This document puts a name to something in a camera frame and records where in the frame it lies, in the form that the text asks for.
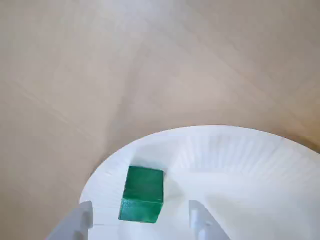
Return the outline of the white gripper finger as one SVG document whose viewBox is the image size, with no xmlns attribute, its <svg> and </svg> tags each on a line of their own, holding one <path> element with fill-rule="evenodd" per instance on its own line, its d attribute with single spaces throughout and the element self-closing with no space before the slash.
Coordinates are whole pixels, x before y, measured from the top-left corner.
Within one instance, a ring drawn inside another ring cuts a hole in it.
<svg viewBox="0 0 320 240">
<path fill-rule="evenodd" d="M 188 201 L 189 227 L 196 240 L 228 240 L 229 236 L 209 210 L 197 200 Z"/>
<path fill-rule="evenodd" d="M 87 240 L 89 229 L 93 227 L 92 202 L 84 201 L 74 208 L 53 231 L 47 240 Z"/>
</svg>

